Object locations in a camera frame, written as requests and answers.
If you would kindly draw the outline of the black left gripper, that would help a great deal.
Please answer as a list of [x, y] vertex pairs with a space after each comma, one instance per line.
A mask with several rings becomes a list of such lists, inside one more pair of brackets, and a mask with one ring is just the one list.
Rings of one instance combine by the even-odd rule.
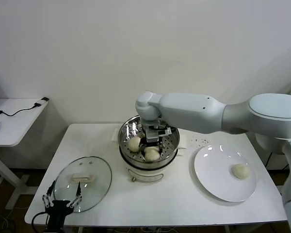
[[46, 233], [63, 233], [63, 227], [66, 216], [73, 213], [73, 208], [78, 206], [82, 201], [81, 195], [81, 183], [78, 183], [76, 196], [72, 201], [68, 200], [53, 200], [50, 198], [55, 187], [55, 181], [52, 182], [51, 186], [47, 189], [46, 194], [42, 196], [46, 213], [49, 216], [47, 223]]

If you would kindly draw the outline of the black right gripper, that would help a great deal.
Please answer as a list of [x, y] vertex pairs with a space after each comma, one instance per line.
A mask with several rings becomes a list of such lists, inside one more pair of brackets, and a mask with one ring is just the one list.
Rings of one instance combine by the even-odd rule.
[[147, 141], [141, 141], [140, 142], [140, 153], [142, 155], [142, 159], [145, 161], [145, 148], [147, 147], [158, 147], [159, 148], [159, 153], [160, 157], [163, 156], [163, 152], [165, 150], [165, 144], [163, 141], [158, 141], [158, 142], [147, 142]]

